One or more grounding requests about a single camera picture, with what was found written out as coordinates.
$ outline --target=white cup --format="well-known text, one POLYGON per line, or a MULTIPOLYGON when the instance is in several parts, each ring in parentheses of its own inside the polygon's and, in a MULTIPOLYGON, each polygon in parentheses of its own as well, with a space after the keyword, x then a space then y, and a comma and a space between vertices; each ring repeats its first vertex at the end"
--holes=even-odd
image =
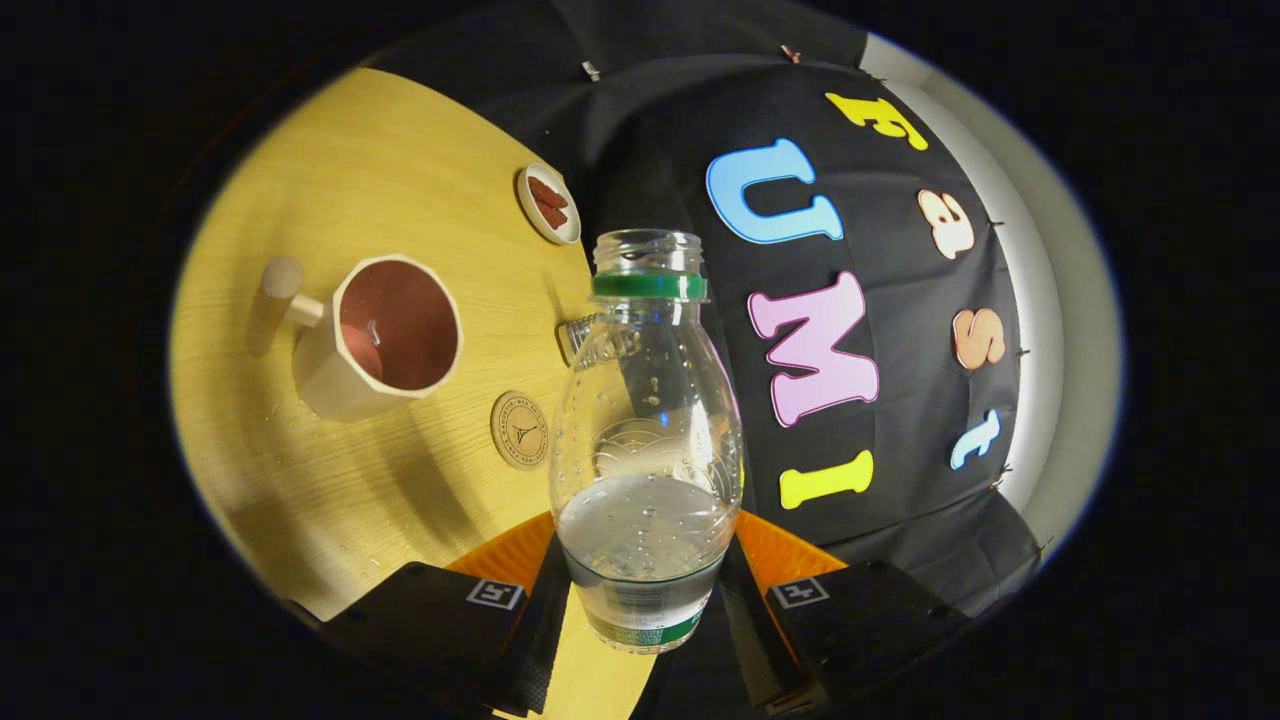
POLYGON ((401 254, 366 258, 323 304, 297 295, 300 284, 301 268, 292 259, 268 265, 248 342, 255 352, 265 351, 280 319, 311 328, 293 351, 293 380, 321 418, 376 415, 431 395, 457 370, 458 306, 426 265, 401 254))

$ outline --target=letter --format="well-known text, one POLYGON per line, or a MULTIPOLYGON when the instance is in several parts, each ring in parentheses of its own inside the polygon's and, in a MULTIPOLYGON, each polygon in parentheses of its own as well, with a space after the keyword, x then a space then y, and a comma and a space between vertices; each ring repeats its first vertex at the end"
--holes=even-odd
POLYGON ((845 270, 836 284, 772 300, 754 292, 746 300, 751 327, 762 338, 772 338, 781 325, 803 324, 765 355, 774 365, 813 370, 794 378, 773 375, 773 414, 783 428, 801 415, 850 400, 870 402, 879 395, 879 373, 870 357, 835 350, 867 314, 867 301, 858 278, 845 270))
POLYGON ((845 227, 824 195, 814 196, 813 204, 804 210, 768 217, 751 211, 742 195, 746 186, 758 182, 796 178, 812 183, 817 177, 809 158, 796 143, 780 137, 767 147, 739 150, 712 160, 707 168, 707 195, 728 229, 748 242, 768 245, 818 233, 841 240, 845 227))
POLYGON ((998 434, 1000 418, 996 416, 995 410, 987 410, 987 419, 960 436, 960 439, 956 441, 955 448, 951 450, 951 469, 959 470, 964 468, 965 456, 974 450, 978 451, 978 455, 986 455, 991 450, 991 441, 996 439, 998 434))
POLYGON ((922 190, 915 193, 915 202, 933 228, 933 245, 938 246, 938 252, 947 260, 955 260, 956 252, 973 247, 973 225, 969 224, 969 215, 965 215, 960 201, 951 197, 950 192, 943 192, 942 197, 938 197, 932 190, 922 190))
POLYGON ((864 450, 844 465, 814 470, 813 473, 800 473, 786 470, 778 475, 778 496, 782 507, 795 510, 800 503, 815 497, 851 489, 863 492, 872 486, 872 473, 876 462, 872 452, 864 450))
POLYGON ((911 123, 897 111, 888 100, 851 100, 841 97, 835 92, 828 92, 827 100, 840 109, 858 127, 867 127, 867 120, 876 120, 872 129, 886 137, 906 137, 906 141, 916 150, 925 150, 929 142, 911 127, 911 123))
POLYGON ((1000 363, 1005 356, 1005 323, 989 307, 957 313, 951 320, 951 337, 955 340, 956 360, 966 370, 977 370, 988 360, 1000 363))

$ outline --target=cup handle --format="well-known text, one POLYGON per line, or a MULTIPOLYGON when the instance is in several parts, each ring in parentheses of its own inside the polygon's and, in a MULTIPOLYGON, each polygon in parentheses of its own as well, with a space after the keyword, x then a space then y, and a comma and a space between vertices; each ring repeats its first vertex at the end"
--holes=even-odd
POLYGON ((262 282, 253 293, 253 306, 250 310, 248 329, 244 343, 253 355, 265 355, 271 347, 275 329, 282 320, 298 323, 308 328, 320 324, 324 316, 324 302, 305 295, 298 295, 302 287, 302 265, 288 256, 273 258, 262 270, 262 282))

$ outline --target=wooden table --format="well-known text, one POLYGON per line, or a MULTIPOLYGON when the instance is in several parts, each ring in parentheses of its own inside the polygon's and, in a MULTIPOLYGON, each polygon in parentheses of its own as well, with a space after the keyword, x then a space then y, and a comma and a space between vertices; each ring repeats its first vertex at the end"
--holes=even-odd
MULTIPOLYGON (((559 322, 590 311, 580 246, 543 240, 515 195, 539 160, 497 127, 374 69, 278 126, 209 209, 175 299, 170 382, 191 475, 228 541, 282 598, 328 620, 407 561, 444 566, 548 509, 545 464, 507 465, 489 413, 504 391, 548 419, 566 378, 559 322), (343 424, 297 396, 282 327, 265 357, 243 333, 262 266, 293 255, 326 299, 361 258, 434 268, 462 315, 453 379, 343 424)), ((627 717, 653 657, 609 650, 570 593, 545 717, 627 717)))

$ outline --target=green bottle ring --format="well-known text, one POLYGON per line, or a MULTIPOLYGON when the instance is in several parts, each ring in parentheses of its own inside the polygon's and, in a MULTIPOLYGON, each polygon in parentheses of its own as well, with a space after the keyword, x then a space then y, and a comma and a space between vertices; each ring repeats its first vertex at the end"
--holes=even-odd
POLYGON ((602 297, 671 297, 705 300, 707 278, 701 275, 596 275, 591 290, 602 297))

